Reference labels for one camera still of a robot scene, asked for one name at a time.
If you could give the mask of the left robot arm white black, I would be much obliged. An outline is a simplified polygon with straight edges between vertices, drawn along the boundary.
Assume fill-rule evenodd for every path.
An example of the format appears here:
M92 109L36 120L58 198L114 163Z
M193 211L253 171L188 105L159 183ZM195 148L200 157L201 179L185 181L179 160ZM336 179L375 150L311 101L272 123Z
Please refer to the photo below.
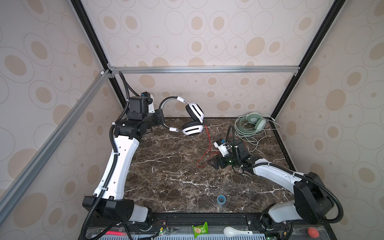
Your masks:
M152 223L151 210L135 204L132 200L124 199L125 183L142 137L152 127L164 124L165 118L161 109L154 108L150 93L136 93L122 72L119 72L119 76L126 89L126 105L109 131L113 149L103 177L93 195L86 196L83 200L83 207L89 212L81 229L82 240L87 238L89 223L94 216L112 221L94 237L96 240L117 225L125 227L127 223L133 223L149 226Z

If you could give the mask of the white black headphones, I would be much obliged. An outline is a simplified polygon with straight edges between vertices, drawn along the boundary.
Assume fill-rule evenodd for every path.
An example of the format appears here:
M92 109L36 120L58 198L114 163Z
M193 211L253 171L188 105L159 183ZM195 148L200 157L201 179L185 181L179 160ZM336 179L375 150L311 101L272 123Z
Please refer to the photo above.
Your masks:
M205 126L205 114L200 106L196 103L188 103L179 96L170 96L162 100L160 103L160 109L163 110L165 104L171 100L177 100L183 104L186 104L186 111L190 115L192 121L182 125L181 129L168 127L165 123L163 123L163 126L169 129L170 132L182 132L186 136L194 136L200 134Z

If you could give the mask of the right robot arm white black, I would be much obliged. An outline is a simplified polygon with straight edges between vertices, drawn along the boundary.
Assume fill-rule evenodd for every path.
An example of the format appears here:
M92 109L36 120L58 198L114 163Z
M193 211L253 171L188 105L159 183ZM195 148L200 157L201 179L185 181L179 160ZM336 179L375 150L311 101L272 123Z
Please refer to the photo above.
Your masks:
M321 178L313 172L295 172L266 159L251 155L242 140L236 139L235 130L229 127L226 138L214 142L218 154L208 160L214 169L239 167L240 173L266 178L290 191L294 200L282 204L271 204L260 216L265 229L272 229L283 222L306 221L335 224L344 217L344 209L339 199L325 187Z

